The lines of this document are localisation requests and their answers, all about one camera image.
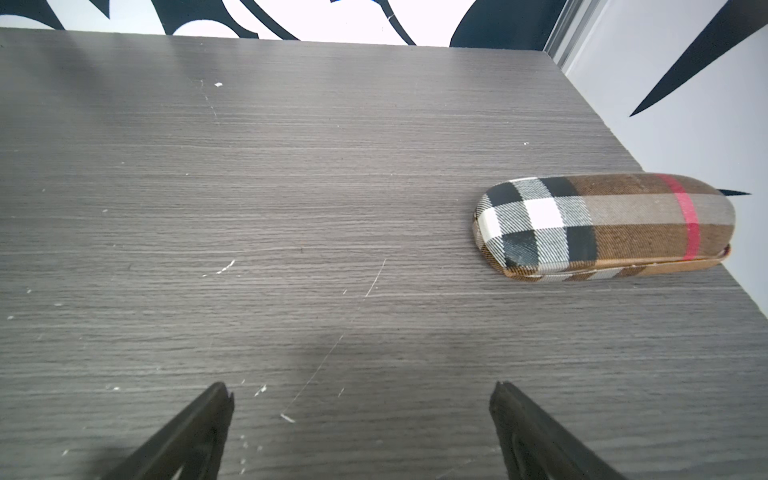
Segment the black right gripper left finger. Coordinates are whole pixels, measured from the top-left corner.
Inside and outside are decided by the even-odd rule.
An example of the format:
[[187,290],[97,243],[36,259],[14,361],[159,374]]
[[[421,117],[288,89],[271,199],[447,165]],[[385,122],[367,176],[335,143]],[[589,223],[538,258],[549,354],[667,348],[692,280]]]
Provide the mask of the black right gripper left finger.
[[104,477],[215,480],[233,413],[234,394],[215,382]]

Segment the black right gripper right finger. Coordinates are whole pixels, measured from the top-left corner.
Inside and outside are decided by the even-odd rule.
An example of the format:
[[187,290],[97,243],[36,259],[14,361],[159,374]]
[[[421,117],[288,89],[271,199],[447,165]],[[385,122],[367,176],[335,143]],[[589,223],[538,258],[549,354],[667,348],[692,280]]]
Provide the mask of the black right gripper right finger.
[[510,479],[624,477],[510,382],[496,384],[489,412]]

